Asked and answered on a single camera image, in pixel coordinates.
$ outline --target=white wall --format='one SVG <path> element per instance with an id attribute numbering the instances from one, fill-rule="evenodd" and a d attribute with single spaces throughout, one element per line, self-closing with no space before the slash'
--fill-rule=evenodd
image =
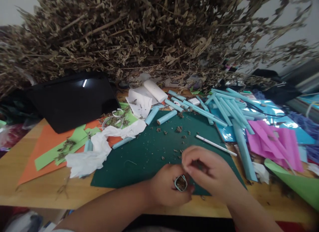
<path id="1" fill-rule="evenodd" d="M 33 13 L 33 6 L 39 5 L 37 0 L 0 0 L 0 25 L 7 24 L 21 24 L 23 22 L 20 17 L 19 12 L 15 7 L 19 6 L 24 10 Z M 269 22 L 274 18 L 273 14 L 275 9 L 280 5 L 280 0 L 271 0 L 264 4 L 255 14 L 256 17 L 269 17 Z M 283 15 L 277 20 L 276 25 L 287 25 L 291 22 L 297 12 L 297 7 L 300 5 L 288 5 L 284 10 Z M 307 39 L 308 44 L 319 42 L 319 0 L 313 0 L 313 6 L 311 9 L 310 16 L 306 20 L 306 27 L 300 28 L 298 30 L 291 30 L 286 33 L 284 36 L 276 40 L 270 48 L 266 48 L 269 37 L 263 37 L 258 44 L 255 46 L 255 49 L 265 50 L 271 49 L 279 45 L 286 44 L 291 41 L 298 39 Z M 251 72 L 253 65 L 247 65 L 246 67 L 240 69 L 240 72 L 249 73 Z M 259 68 L 267 68 L 266 65 L 260 64 Z M 280 75 L 284 73 L 285 68 L 283 68 L 282 63 L 277 63 L 276 65 L 269 67 L 271 70 L 277 71 Z"/>

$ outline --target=wooden table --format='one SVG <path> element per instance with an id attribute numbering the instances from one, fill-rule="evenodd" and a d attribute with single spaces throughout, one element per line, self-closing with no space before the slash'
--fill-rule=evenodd
<path id="1" fill-rule="evenodd" d="M 54 209 L 76 209 L 94 198 L 112 190 L 90 186 L 93 174 L 85 179 L 68 180 L 70 168 L 64 167 L 17 187 L 18 180 L 26 166 L 29 155 L 34 149 L 42 128 L 47 124 L 42 120 L 3 158 L 0 159 L 0 205 L 25 206 Z M 238 158 L 233 157 L 243 176 Z M 66 193 L 57 193 L 66 185 Z M 312 223 L 318 214 L 298 195 L 291 200 L 281 195 L 279 184 L 271 186 L 263 183 L 247 185 L 248 191 L 275 218 L 276 221 Z M 185 215 L 204 217 L 225 217 L 230 214 L 227 207 L 211 196 L 205 201 L 193 196 L 192 201 L 181 207 L 158 207 L 147 213 L 163 215 Z"/>

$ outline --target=rolled paper tube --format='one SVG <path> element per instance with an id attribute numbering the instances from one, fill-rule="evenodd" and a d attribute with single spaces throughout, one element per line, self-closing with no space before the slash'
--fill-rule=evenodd
<path id="1" fill-rule="evenodd" d="M 85 142 L 84 152 L 87 152 L 87 151 L 93 151 L 93 143 L 91 142 L 91 139 L 88 139 Z"/>
<path id="2" fill-rule="evenodd" d="M 234 133 L 238 143 L 240 156 L 244 165 L 246 178 L 248 180 L 258 181 L 252 164 L 252 160 L 248 152 L 247 143 L 244 137 L 243 130 L 241 129 L 240 125 L 237 123 L 235 119 L 232 120 L 232 123 L 234 126 Z"/>
<path id="3" fill-rule="evenodd" d="M 202 113 L 205 113 L 205 114 L 208 114 L 209 116 L 211 116 L 211 117 L 214 117 L 214 115 L 213 114 L 211 114 L 209 111 L 207 112 L 207 111 L 205 111 L 204 109 L 201 109 L 200 107 L 198 107 L 198 106 L 195 106 L 194 104 L 192 104 L 192 103 L 190 103 L 189 101 L 183 101 L 186 105 L 188 105 L 188 106 L 190 106 L 191 108 L 197 108 L 199 111 L 201 111 Z"/>
<path id="4" fill-rule="evenodd" d="M 158 112 L 159 112 L 159 108 L 158 107 L 154 107 L 153 110 L 149 113 L 149 115 L 145 119 L 145 123 L 147 125 L 150 125 L 152 123 L 152 120 L 154 119 L 154 117 L 156 116 L 156 114 Z"/>
<path id="5" fill-rule="evenodd" d="M 129 141 L 133 140 L 135 137 L 127 137 L 127 138 L 124 138 L 123 140 L 121 140 L 120 142 L 114 144 L 112 146 L 113 149 L 116 149 L 122 145 L 124 145 L 125 143 L 128 143 Z"/>
<path id="6" fill-rule="evenodd" d="M 253 121 L 253 120 L 255 120 L 254 117 L 250 117 L 250 116 L 246 116 L 246 115 L 244 115 L 244 117 L 246 118 L 247 121 Z"/>
<path id="7" fill-rule="evenodd" d="M 217 124 L 223 126 L 223 127 L 227 127 L 227 124 L 225 122 L 223 122 L 222 120 L 219 120 L 217 118 L 214 118 L 214 116 L 206 111 L 204 111 L 203 109 L 195 106 L 195 105 L 189 105 L 190 108 L 192 108 L 195 112 L 198 112 L 199 114 L 203 115 L 204 117 L 207 117 L 209 119 L 211 119 L 212 121 L 216 122 Z"/>
<path id="8" fill-rule="evenodd" d="M 249 134 L 254 135 L 254 134 L 255 134 L 254 130 L 252 129 L 252 127 L 251 127 L 250 124 L 248 123 L 247 119 L 246 119 L 245 116 L 243 115 L 242 110 L 239 109 L 239 107 L 238 107 L 237 103 L 235 102 L 235 100 L 231 100 L 231 103 L 232 103 L 233 106 L 236 108 L 236 110 L 239 112 L 241 118 L 246 121 L 246 123 L 245 123 L 245 122 L 243 122 L 243 123 L 244 123 L 244 125 L 246 126 L 246 128 L 247 128 Z"/>
<path id="9" fill-rule="evenodd" d="M 249 99 L 248 97 L 243 96 L 242 94 L 240 94 L 240 93 L 234 91 L 233 89 L 227 88 L 226 90 L 229 91 L 230 93 L 235 94 L 235 97 L 238 97 L 238 98 L 242 99 L 242 100 L 245 101 L 245 102 L 249 102 L 250 104 L 253 104 L 253 105 L 255 105 L 255 106 L 259 106 L 258 103 L 254 102 L 254 101 L 252 101 L 251 99 Z"/>
<path id="10" fill-rule="evenodd" d="M 239 125 L 242 127 L 242 128 L 246 128 L 246 126 L 241 122 L 241 120 L 238 118 L 238 116 L 233 112 L 233 110 L 228 106 L 228 104 L 225 102 L 225 100 L 220 97 L 219 98 L 220 100 L 220 103 L 224 106 L 224 108 L 226 110 L 228 110 L 228 112 L 230 113 L 230 115 L 236 120 L 238 121 Z"/>
<path id="11" fill-rule="evenodd" d="M 208 97 L 208 99 L 205 102 L 205 105 L 208 105 L 213 100 L 213 95 L 215 95 L 215 94 L 216 94 L 216 92 L 213 92 L 213 94 L 210 95 L 210 97 Z"/>
<path id="12" fill-rule="evenodd" d="M 213 95 L 212 97 L 213 97 L 213 100 L 214 100 L 214 102 L 216 103 L 216 105 L 217 105 L 217 107 L 218 107 L 220 113 L 223 115 L 225 121 L 227 122 L 227 124 L 228 124 L 229 126 L 232 126 L 232 125 L 233 125 L 232 122 L 231 122 L 230 119 L 228 118 L 225 109 L 224 109 L 223 106 L 219 103 L 217 97 L 216 97 L 215 95 Z"/>
<path id="13" fill-rule="evenodd" d="M 177 102 L 181 105 L 181 107 L 184 108 L 185 110 L 187 110 L 187 109 L 189 108 L 189 106 L 187 106 L 185 103 L 181 102 L 180 100 L 178 100 L 178 99 L 175 98 L 175 97 L 171 97 L 170 100 L 171 100 L 172 102 L 177 101 Z"/>
<path id="14" fill-rule="evenodd" d="M 168 94 L 170 94 L 170 95 L 172 95 L 172 96 L 175 96 L 177 99 L 179 99 L 179 100 L 186 100 L 186 97 L 183 97 L 183 96 L 180 96 L 180 95 L 178 95 L 176 92 L 174 92 L 174 91 L 172 91 L 172 90 L 169 90 L 168 91 Z"/>
<path id="15" fill-rule="evenodd" d="M 157 124 L 161 125 L 167 120 L 171 119 L 173 116 L 177 115 L 177 110 L 172 110 L 170 113 L 167 113 L 166 115 L 162 116 L 160 119 L 157 120 Z"/>
<path id="16" fill-rule="evenodd" d="M 184 109 L 181 108 L 180 106 L 176 105 L 174 102 L 168 100 L 168 99 L 165 99 L 164 101 L 166 104 L 170 105 L 172 108 L 174 108 L 175 110 L 178 110 L 179 112 L 182 112 Z"/>
<path id="17" fill-rule="evenodd" d="M 216 93 L 216 96 L 218 96 L 218 97 L 223 97 L 223 98 L 227 98 L 227 99 L 230 99 L 230 100 L 235 99 L 235 97 L 233 97 L 233 96 L 224 95 L 224 94 L 221 94 L 221 93 L 219 93 L 219 92 Z"/>
<path id="18" fill-rule="evenodd" d="M 201 99 L 199 96 L 196 96 L 196 98 L 199 100 L 199 103 L 202 105 L 203 109 L 204 109 L 205 111 L 209 112 L 208 107 L 203 103 L 202 99 Z M 209 118 L 208 118 L 208 123 L 209 123 L 210 125 L 213 125 L 213 124 L 214 124 L 214 122 L 213 122 L 211 119 L 209 119 Z"/>
<path id="19" fill-rule="evenodd" d="M 232 111 L 236 114 L 237 118 L 239 119 L 238 122 L 241 122 L 242 124 L 245 125 L 245 127 L 247 127 L 248 121 L 246 120 L 246 118 L 244 117 L 244 115 L 239 112 L 234 105 L 232 104 L 232 101 L 225 99 L 225 102 L 227 103 L 227 105 L 232 109 Z"/>
<path id="20" fill-rule="evenodd" d="M 255 118 L 256 120 L 266 119 L 265 114 L 262 114 L 262 113 L 259 113 L 259 112 L 252 112 L 252 111 L 242 110 L 242 113 L 245 116 L 251 116 L 251 117 Z"/>

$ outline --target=paper roll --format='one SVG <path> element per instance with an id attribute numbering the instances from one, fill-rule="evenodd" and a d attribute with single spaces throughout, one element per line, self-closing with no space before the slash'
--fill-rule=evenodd
<path id="1" fill-rule="evenodd" d="M 156 98 L 159 102 L 168 98 L 168 95 L 156 85 L 155 82 L 147 80 L 143 83 L 143 86 Z"/>

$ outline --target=torn paper scrap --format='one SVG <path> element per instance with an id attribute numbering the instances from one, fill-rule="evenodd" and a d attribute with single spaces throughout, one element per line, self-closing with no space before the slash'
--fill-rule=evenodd
<path id="1" fill-rule="evenodd" d="M 308 163 L 308 170 L 314 172 L 317 176 L 319 176 L 319 166 L 317 164 Z"/>
<path id="2" fill-rule="evenodd" d="M 126 100 L 136 118 L 141 120 L 145 120 L 147 118 L 152 106 L 152 99 L 150 97 L 143 96 L 130 89 L 129 96 L 126 97 Z"/>
<path id="3" fill-rule="evenodd" d="M 260 182 L 269 184 L 269 172 L 266 170 L 265 166 L 256 162 L 253 162 L 253 166 Z"/>
<path id="4" fill-rule="evenodd" d="M 71 167 L 70 178 L 89 175 L 96 169 L 101 169 L 106 158 L 107 155 L 104 152 L 93 151 L 66 155 L 66 166 Z"/>

